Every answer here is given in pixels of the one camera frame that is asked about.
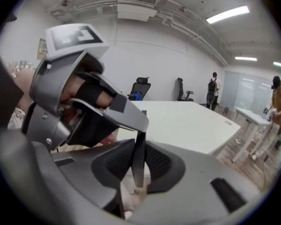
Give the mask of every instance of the table top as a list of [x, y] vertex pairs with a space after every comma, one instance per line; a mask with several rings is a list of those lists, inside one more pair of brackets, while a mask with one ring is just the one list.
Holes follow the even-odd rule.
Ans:
[[[240, 128], [231, 120], [194, 102], [133, 101], [149, 118], [147, 140], [212, 154]], [[120, 128], [117, 140], [136, 138]]]
[[246, 109], [239, 108], [239, 107], [236, 107], [235, 109], [238, 113], [240, 113], [243, 116], [245, 116], [246, 118], [248, 118], [252, 123], [255, 123], [257, 125], [262, 125], [262, 126], [270, 126], [271, 125], [271, 122], [264, 119], [260, 115], [257, 115], [255, 113], [253, 113], [250, 110], [246, 110]]

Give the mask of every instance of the glass wall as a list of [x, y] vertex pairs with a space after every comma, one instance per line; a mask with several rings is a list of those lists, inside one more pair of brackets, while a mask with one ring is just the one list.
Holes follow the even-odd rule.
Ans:
[[264, 108], [271, 103], [271, 85], [272, 81], [266, 78], [225, 72], [220, 104], [231, 110], [240, 107], [262, 115]]

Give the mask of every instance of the beige pants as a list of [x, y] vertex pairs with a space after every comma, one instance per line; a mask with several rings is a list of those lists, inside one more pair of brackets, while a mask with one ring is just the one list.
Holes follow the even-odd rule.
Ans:
[[264, 154], [266, 150], [268, 150], [272, 144], [275, 144], [278, 140], [278, 132], [280, 129], [280, 125], [274, 123], [271, 130], [268, 132], [267, 139], [264, 141], [262, 146], [257, 150], [256, 156], [260, 157]]

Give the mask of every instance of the white wall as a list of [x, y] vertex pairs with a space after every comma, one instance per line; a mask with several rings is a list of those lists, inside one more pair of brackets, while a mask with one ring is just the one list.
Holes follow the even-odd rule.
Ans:
[[254, 64], [232, 64], [224, 68], [225, 71], [245, 73], [254, 76], [263, 77], [272, 80], [274, 76], [279, 76], [281, 79], [281, 67], [257, 67]]
[[37, 67], [37, 49], [45, 30], [60, 23], [46, 14], [36, 0], [26, 0], [14, 14], [17, 20], [6, 23], [0, 35], [0, 56], [3, 62], [29, 60]]
[[223, 69], [215, 59], [156, 19], [140, 22], [105, 16], [79, 23], [92, 24], [110, 43], [102, 57], [104, 75], [124, 94], [130, 93], [137, 77], [149, 77], [152, 85], [144, 100], [171, 101], [177, 99], [174, 85], [181, 77], [184, 91], [194, 91], [195, 102], [205, 103], [212, 73], [216, 71], [223, 80]]

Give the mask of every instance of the white table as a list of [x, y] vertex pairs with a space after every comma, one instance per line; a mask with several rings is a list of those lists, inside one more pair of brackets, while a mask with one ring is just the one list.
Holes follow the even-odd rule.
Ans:
[[254, 138], [254, 135], [256, 134], [256, 132], [258, 131], [260, 126], [266, 126], [266, 130], [263, 132], [262, 137], [259, 139], [258, 143], [256, 144], [256, 146], [252, 149], [252, 151], [250, 152], [250, 155], [252, 155], [257, 148], [261, 145], [262, 141], [265, 139], [265, 137], [268, 135], [268, 132], [271, 128], [271, 122], [269, 122], [268, 120], [264, 119], [263, 117], [261, 117], [260, 115], [257, 115], [255, 113], [253, 113], [250, 110], [246, 110], [243, 108], [239, 108], [239, 107], [235, 107], [236, 109], [236, 115], [233, 119], [233, 121], [236, 120], [237, 116], [240, 114], [242, 116], [244, 116], [247, 120], [247, 124], [244, 128], [244, 133], [238, 138], [236, 139], [236, 142], [240, 144], [240, 141], [242, 140], [244, 134], [247, 132], [250, 124], [254, 124], [254, 128], [248, 138], [248, 140], [245, 142], [244, 146], [241, 148], [241, 150], [236, 154], [236, 156], [232, 159], [232, 162], [236, 162], [239, 157], [246, 151], [247, 147], [250, 145], [252, 139]]
[[[205, 154], [213, 154], [240, 126], [194, 102], [133, 101], [146, 110], [146, 139]], [[137, 132], [119, 129], [117, 140], [136, 138]]]

